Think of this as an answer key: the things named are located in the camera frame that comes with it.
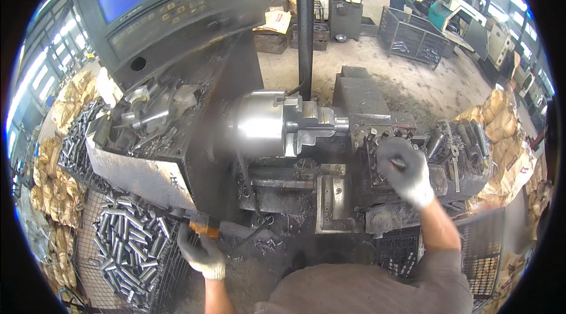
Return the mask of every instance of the gloved hand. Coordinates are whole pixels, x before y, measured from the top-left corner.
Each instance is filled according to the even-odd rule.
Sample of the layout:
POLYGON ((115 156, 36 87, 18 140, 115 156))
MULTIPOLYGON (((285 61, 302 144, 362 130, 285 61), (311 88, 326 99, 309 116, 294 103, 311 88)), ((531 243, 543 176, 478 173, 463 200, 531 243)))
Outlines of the gloved hand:
POLYGON ((392 138, 380 143, 375 155, 379 172, 386 175, 391 186, 403 200, 417 210, 432 202, 434 191, 428 180, 426 158, 421 151, 413 149, 405 139, 392 138))
POLYGON ((189 240, 190 227, 187 223, 183 223, 179 227, 177 235, 177 244, 185 260, 189 265, 201 272, 204 278, 208 280, 223 280, 226 271, 224 263, 224 255, 216 247, 214 242, 204 234, 200 235, 200 244, 202 247, 192 244, 189 240))

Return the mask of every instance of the wire mesh basket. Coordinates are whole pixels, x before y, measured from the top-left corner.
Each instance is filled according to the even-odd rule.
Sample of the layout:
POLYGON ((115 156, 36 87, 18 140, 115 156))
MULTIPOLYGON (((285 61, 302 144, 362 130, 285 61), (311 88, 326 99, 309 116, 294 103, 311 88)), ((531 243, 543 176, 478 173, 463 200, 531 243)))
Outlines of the wire mesh basket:
POLYGON ((458 224, 462 238, 462 272, 474 295, 474 311, 492 297, 499 278, 504 209, 458 224))
MULTIPOLYGON (((126 302, 124 296, 118 296, 112 292, 99 269, 98 247, 93 240, 96 234, 92 224, 97 220, 102 210, 102 204, 106 202, 106 195, 95 190, 89 190, 84 203, 83 215, 75 240, 73 264, 85 295, 91 302, 91 306, 98 308, 101 312, 111 313, 136 313, 142 312, 132 304, 126 302)), ((177 293, 182 279, 187 275, 189 265, 180 254, 177 242, 177 231, 179 222, 168 219, 171 225, 170 241, 161 256, 158 258, 157 277, 159 278, 155 290, 151 293, 148 301, 149 313, 166 313, 172 310, 171 300, 177 293)))
POLYGON ((434 69, 448 45, 448 39, 430 21, 390 7, 383 7, 378 36, 388 55, 429 63, 434 69))

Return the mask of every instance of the metal bowl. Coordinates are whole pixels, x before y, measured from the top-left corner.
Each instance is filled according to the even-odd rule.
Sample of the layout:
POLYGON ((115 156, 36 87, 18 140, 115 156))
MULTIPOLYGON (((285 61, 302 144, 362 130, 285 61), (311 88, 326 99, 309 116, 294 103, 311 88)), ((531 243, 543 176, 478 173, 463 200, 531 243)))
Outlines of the metal bowl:
POLYGON ((346 36, 343 34, 337 34, 334 39, 336 39, 337 42, 346 42, 346 36))

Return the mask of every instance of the forearm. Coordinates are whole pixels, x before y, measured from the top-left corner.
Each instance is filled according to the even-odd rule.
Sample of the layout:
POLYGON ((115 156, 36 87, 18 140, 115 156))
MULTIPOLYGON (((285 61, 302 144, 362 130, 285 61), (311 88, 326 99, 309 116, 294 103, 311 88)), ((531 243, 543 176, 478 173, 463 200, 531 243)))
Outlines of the forearm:
POLYGON ((436 198, 421 209, 419 215, 424 246, 427 251, 461 250, 458 229, 436 198))
POLYGON ((234 314, 224 280, 204 280, 204 314, 234 314))

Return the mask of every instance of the gray shirt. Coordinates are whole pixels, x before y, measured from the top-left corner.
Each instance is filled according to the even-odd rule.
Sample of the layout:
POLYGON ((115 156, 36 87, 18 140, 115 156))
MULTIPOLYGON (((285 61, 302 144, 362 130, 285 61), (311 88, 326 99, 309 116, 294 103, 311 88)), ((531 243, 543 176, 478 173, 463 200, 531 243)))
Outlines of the gray shirt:
POLYGON ((459 251, 429 252, 419 267, 414 286, 375 265, 305 268, 285 277, 255 313, 471 313, 473 296, 459 251))

